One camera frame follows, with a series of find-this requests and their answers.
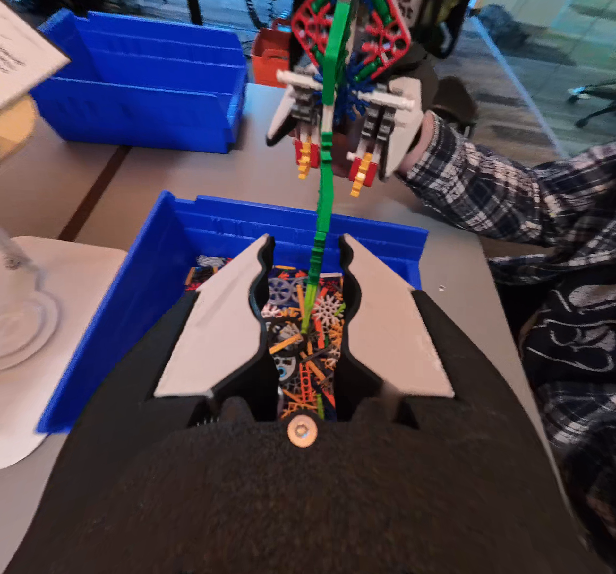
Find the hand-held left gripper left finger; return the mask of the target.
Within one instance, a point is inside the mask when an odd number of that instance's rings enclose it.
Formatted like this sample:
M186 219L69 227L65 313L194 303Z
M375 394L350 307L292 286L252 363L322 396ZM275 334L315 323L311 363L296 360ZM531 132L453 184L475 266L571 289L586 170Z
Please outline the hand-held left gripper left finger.
M277 418L279 373L261 316L274 248L263 234L196 289L155 397L202 397L213 413L239 397L255 420Z

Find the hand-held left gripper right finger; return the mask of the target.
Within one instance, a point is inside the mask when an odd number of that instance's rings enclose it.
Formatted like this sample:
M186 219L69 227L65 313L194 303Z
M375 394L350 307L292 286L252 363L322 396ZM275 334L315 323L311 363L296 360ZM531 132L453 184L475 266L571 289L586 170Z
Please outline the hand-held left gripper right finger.
M455 391L413 295L416 289L362 243L339 238L344 325L335 368L338 422L378 399L405 422L409 398L453 400Z

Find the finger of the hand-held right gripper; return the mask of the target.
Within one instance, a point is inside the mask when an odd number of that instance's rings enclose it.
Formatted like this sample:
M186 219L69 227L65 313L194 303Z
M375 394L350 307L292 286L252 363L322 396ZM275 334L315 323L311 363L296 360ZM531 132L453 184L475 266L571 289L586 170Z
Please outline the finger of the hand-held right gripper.
M412 148L423 122L421 81L412 77L397 77L389 82L389 94L404 99L409 106L396 108L393 127L389 134L386 153L381 157L379 178L382 182L389 180L401 166L404 158Z
M299 122L311 120L311 90L298 86L288 86L276 109L269 130L266 145L273 147L294 131Z

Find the blue plastic parts bin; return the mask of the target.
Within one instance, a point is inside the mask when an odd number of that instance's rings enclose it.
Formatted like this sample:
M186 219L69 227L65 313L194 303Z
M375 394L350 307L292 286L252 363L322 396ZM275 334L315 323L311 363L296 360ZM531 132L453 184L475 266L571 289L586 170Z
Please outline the blue plastic parts bin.
M317 231L313 210L162 191L73 358L36 431L67 433L112 369L173 306L199 255L235 258L267 233L273 264L307 270Z

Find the pile of colourful toy pieces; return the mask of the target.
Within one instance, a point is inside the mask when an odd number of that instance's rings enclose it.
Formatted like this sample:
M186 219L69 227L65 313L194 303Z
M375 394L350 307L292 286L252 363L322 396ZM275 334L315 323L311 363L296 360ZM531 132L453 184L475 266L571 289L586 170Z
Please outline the pile of colourful toy pieces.
M261 311L261 316L267 328L267 341L269 352L273 358L279 373L278 384L278 415L274 421L257 421L253 417L248 404L239 397L229 398L224 403L238 403L242 408L240 413L247 413L248 422L261 422L263 426L271 422L289 418L292 414L312 414L312 419L321 419L319 409L324 408L327 412L329 407L335 408L335 372L327 362L339 360L341 343L343 338L343 324L340 323L337 313L343 304L342 285L336 289L338 297L331 296L334 306L327 303L327 294L330 288L321 286L321 282L328 283L327 277L317 277L317 292L312 295L307 288L304 297L304 305L295 303L292 307L284 307L285 311L292 310L293 314L281 311L276 312L276 307L270 306L269 299ZM180 309L180 333L175 335L172 350L167 355L170 358L174 345L181 334L190 310L196 300L196 289L186 289L186 295L182 300L188 302L187 309ZM224 416L230 416L230 411L223 410L213 413L204 398L191 396L186 403L194 402L194 410L189 410L189 427L198 425L215 425L218 421L224 421Z

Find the colourful construction toy model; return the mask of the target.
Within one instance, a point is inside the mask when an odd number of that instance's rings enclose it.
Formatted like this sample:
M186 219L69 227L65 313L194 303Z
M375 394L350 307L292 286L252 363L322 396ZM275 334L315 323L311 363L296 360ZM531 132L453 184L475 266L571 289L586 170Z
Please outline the colourful construction toy model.
M389 94L386 70L409 51L412 38L396 0L305 0L291 18L291 32L309 58L305 69L278 71L277 80L311 90L311 120L295 128L298 177L320 171L317 231L306 288L317 292L333 212L333 135L342 123L363 117L350 161L350 195L379 179L396 108L409 106Z

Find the person's right forearm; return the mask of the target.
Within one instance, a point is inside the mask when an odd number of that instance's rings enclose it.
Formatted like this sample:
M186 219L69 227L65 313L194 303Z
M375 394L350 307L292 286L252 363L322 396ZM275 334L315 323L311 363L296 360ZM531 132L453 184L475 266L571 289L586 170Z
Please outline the person's right forearm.
M615 262L615 142L528 167L475 145L434 115L434 136L396 176L451 225L549 253L498 257L500 267L583 268Z

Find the person's right hand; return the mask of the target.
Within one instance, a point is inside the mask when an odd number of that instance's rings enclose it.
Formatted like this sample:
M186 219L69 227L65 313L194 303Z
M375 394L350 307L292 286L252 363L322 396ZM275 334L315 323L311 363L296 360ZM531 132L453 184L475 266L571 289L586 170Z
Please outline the person's right hand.
M422 159L434 136L434 115L428 111L424 114L420 131L412 143L412 148L407 153L399 171L407 175L410 170Z

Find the orange plastic bin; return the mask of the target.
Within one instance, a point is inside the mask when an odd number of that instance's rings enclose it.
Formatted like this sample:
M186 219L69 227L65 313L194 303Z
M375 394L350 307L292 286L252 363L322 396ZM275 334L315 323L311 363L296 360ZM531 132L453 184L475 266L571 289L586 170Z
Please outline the orange plastic bin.
M277 80L278 71L289 70L291 32L286 22L275 21L261 28L251 46L254 82L258 85L285 88Z

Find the black bag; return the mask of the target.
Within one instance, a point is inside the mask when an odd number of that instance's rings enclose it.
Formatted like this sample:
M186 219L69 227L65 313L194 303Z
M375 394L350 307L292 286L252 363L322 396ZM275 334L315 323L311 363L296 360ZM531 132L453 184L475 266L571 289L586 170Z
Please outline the black bag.
M512 51L524 46L529 38L528 32L501 5L483 6L478 18L497 47Z

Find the white instruction sheet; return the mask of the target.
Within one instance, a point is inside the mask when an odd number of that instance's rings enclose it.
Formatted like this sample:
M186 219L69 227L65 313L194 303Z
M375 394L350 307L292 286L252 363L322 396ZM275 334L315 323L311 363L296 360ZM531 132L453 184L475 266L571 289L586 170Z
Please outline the white instruction sheet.
M70 62L67 54L1 1L1 110Z

